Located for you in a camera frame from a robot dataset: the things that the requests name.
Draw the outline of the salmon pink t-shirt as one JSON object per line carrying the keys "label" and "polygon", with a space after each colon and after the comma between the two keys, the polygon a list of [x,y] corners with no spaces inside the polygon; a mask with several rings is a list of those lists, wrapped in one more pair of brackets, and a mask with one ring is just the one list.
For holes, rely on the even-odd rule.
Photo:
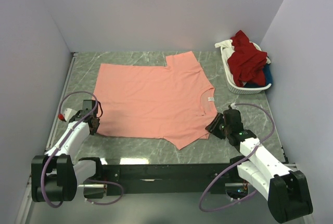
{"label": "salmon pink t-shirt", "polygon": [[166,66],[100,65],[100,135],[165,139],[177,149],[209,138],[206,127],[217,114],[213,85],[193,52],[165,60]]}

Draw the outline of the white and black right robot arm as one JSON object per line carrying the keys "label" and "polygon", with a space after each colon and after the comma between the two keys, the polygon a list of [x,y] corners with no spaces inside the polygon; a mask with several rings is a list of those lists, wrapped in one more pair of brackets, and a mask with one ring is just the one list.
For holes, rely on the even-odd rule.
{"label": "white and black right robot arm", "polygon": [[285,223],[313,212],[308,182],[303,172],[293,171],[270,153],[263,142],[250,130],[244,129],[240,111],[229,107],[218,113],[206,130],[239,149],[241,156],[209,183],[200,201],[226,173],[232,181],[245,180],[266,200],[271,215]]}

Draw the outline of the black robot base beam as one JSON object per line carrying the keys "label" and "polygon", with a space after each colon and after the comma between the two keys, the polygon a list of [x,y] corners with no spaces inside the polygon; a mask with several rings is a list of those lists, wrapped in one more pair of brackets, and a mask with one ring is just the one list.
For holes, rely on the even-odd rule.
{"label": "black robot base beam", "polygon": [[[125,194],[202,193],[209,183],[229,164],[129,164],[102,165],[92,180],[115,182]],[[250,185],[236,175],[236,168],[227,172],[208,191],[241,199],[250,193]]]}

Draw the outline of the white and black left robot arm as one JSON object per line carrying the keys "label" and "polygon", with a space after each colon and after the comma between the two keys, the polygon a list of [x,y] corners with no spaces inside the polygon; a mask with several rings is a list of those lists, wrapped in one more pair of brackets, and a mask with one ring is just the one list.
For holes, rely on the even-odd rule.
{"label": "white and black left robot arm", "polygon": [[67,129],[57,143],[45,154],[37,155],[31,162],[31,196],[34,202],[46,202],[57,208],[72,201],[78,185],[89,180],[99,183],[104,177],[101,160],[86,157],[73,164],[80,145],[99,127],[96,100],[84,100],[82,109],[66,109],[58,119],[66,122]]}

